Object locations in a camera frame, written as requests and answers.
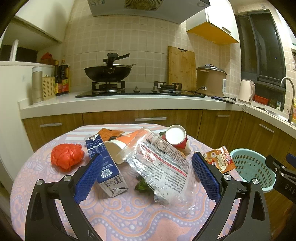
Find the red plastic bag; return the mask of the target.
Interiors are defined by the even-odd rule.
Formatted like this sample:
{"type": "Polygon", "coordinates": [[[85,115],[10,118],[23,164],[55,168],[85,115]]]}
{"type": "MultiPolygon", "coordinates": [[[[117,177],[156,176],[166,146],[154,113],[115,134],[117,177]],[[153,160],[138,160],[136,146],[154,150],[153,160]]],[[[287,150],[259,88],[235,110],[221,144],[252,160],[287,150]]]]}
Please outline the red plastic bag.
{"type": "Polygon", "coordinates": [[[83,160],[84,155],[81,144],[59,144],[51,151],[51,163],[63,171],[69,171],[83,160]]]}

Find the brown snack bag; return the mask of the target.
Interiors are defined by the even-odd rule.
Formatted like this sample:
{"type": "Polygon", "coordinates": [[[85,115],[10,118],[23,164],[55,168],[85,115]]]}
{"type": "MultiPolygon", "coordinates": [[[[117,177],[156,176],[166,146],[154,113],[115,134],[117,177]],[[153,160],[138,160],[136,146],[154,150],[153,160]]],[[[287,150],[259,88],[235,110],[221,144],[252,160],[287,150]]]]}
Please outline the brown snack bag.
{"type": "Polygon", "coordinates": [[[216,166],[222,174],[236,168],[225,146],[203,153],[202,156],[208,164],[216,166]]]}

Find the blue white milk carton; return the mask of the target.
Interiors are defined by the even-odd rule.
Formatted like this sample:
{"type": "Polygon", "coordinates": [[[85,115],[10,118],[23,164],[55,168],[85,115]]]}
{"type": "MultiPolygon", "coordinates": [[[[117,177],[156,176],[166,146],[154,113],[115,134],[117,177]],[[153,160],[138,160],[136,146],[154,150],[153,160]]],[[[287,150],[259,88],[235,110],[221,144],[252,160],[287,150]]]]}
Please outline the blue white milk carton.
{"type": "Polygon", "coordinates": [[[109,197],[115,197],[128,190],[128,185],[109,154],[102,137],[99,133],[85,140],[90,159],[100,156],[98,166],[98,177],[96,178],[99,186],[109,197]]]}

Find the clear printed plastic wrapper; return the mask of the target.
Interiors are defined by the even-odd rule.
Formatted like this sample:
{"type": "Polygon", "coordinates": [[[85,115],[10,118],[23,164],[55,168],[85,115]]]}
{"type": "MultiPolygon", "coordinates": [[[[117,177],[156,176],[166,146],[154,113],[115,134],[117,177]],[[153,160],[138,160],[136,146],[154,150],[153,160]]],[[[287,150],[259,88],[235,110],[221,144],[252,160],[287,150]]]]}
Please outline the clear printed plastic wrapper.
{"type": "Polygon", "coordinates": [[[119,157],[143,178],[154,200],[166,208],[189,211],[195,205],[195,177],[184,154],[148,128],[141,128],[119,157]]]}

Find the orange white paper cup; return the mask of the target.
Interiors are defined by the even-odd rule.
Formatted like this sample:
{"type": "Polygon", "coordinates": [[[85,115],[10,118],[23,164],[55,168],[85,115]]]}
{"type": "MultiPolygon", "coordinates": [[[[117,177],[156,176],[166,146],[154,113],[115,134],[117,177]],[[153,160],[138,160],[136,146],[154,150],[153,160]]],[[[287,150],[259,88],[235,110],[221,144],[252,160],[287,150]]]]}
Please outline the orange white paper cup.
{"type": "Polygon", "coordinates": [[[141,128],[127,135],[106,141],[104,145],[117,165],[126,161],[131,164],[132,159],[143,162],[146,154],[144,142],[151,133],[148,128],[141,128]]]}

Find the green leafy vegetable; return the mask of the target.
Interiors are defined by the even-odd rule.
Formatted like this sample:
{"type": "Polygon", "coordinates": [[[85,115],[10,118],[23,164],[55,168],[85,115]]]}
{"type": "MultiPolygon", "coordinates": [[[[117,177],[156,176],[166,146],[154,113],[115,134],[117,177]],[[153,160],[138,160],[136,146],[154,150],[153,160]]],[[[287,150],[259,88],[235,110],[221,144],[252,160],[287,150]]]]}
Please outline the green leafy vegetable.
{"type": "Polygon", "coordinates": [[[138,175],[136,179],[138,180],[138,183],[134,188],[136,191],[147,194],[154,193],[154,189],[146,183],[145,179],[142,176],[138,175]]]}

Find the orange snack packet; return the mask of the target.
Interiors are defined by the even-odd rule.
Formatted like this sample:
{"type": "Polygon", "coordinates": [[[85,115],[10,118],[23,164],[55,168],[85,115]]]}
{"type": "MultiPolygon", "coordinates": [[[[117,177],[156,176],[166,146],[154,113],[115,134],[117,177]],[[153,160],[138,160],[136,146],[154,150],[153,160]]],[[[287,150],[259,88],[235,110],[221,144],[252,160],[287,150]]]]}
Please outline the orange snack packet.
{"type": "Polygon", "coordinates": [[[121,137],[125,132],[124,131],[119,131],[119,130],[110,130],[106,128],[102,128],[98,134],[100,134],[100,137],[104,142],[114,140],[118,137],[121,137]]]}

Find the red white paper cup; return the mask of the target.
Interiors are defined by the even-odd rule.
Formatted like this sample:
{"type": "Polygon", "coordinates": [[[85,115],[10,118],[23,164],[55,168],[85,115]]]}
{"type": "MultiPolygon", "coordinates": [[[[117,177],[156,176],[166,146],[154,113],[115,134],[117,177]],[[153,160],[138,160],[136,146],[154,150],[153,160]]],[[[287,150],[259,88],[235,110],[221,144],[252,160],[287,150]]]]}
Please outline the red white paper cup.
{"type": "Polygon", "coordinates": [[[162,135],[162,139],[185,155],[191,152],[186,130],[181,125],[170,126],[162,135]]]}

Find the patterned pink tablecloth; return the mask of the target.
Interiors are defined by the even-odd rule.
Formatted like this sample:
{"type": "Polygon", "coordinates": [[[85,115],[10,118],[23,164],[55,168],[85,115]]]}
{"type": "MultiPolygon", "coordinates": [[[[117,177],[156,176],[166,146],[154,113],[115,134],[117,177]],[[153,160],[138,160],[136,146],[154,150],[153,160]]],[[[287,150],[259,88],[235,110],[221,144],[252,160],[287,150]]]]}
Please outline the patterned pink tablecloth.
{"type": "MultiPolygon", "coordinates": [[[[56,182],[64,173],[51,164],[51,151],[59,144],[85,145],[85,140],[102,129],[101,125],[81,126],[47,141],[24,163],[17,174],[10,197],[13,228],[25,235],[27,209],[37,180],[56,182]]],[[[86,200],[80,203],[85,216],[103,240],[191,240],[208,219],[215,202],[203,186],[196,183],[195,205],[189,211],[171,211],[154,201],[152,195],[135,190],[136,173],[127,163],[119,169],[128,190],[110,198],[94,184],[86,200]]]]}

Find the white electric kettle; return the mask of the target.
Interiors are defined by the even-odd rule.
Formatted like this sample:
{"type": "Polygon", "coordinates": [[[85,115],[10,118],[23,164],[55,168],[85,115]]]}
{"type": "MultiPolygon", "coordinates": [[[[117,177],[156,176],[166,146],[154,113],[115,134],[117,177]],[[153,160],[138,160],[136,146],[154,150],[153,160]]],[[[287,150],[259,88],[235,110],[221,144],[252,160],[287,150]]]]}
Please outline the white electric kettle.
{"type": "Polygon", "coordinates": [[[255,84],[248,79],[242,79],[239,90],[238,100],[244,103],[251,104],[252,98],[255,96],[255,84]]]}

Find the smartphone on counter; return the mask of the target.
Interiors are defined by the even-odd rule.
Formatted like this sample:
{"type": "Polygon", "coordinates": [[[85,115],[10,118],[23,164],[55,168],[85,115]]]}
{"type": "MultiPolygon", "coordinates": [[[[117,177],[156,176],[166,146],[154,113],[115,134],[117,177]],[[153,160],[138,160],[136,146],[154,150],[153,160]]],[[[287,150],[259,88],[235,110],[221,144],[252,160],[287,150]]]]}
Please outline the smartphone on counter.
{"type": "Polygon", "coordinates": [[[228,100],[228,99],[223,98],[223,97],[212,96],[211,99],[222,101],[222,102],[229,103],[229,104],[234,104],[234,101],[228,100]]]}

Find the brown rice cooker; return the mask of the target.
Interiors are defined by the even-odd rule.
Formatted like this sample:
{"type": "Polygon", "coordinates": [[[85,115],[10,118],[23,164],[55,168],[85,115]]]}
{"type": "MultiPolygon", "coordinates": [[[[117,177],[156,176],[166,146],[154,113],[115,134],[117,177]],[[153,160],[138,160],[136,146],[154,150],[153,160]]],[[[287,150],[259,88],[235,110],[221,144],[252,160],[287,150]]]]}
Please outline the brown rice cooker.
{"type": "Polygon", "coordinates": [[[226,93],[227,73],[212,65],[207,64],[196,68],[197,92],[207,96],[224,97],[226,93]]]}

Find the beige perforated holder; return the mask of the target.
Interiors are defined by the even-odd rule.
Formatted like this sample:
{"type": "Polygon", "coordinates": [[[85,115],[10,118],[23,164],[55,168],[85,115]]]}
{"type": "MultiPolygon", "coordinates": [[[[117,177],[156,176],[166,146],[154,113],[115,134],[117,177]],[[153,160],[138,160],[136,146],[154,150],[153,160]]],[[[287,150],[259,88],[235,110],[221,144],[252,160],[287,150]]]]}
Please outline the beige perforated holder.
{"type": "Polygon", "coordinates": [[[43,100],[49,100],[56,96],[55,92],[55,77],[43,77],[42,78],[43,87],[43,100]]]}

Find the black gas stove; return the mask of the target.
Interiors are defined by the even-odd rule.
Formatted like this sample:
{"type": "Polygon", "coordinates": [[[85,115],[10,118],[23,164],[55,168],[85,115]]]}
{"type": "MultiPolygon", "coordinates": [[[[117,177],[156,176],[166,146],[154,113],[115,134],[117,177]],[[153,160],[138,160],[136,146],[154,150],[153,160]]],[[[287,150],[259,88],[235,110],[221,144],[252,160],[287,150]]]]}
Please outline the black gas stove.
{"type": "Polygon", "coordinates": [[[167,84],[166,82],[155,81],[152,87],[140,88],[137,85],[132,88],[125,87],[125,81],[120,82],[92,82],[91,90],[81,93],[76,98],[100,97],[110,95],[172,95],[172,96],[193,96],[205,98],[204,95],[196,91],[187,91],[182,89],[181,83],[167,84]]]}

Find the wooden cutting board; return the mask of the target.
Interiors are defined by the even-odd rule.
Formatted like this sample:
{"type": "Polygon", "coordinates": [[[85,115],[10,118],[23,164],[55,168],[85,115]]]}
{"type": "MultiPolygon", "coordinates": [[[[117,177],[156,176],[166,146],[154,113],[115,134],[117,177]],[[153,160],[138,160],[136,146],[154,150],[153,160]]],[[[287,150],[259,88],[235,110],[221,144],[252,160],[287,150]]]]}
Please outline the wooden cutting board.
{"type": "Polygon", "coordinates": [[[196,90],[195,53],[168,46],[168,83],[180,83],[182,90],[196,90]]]}

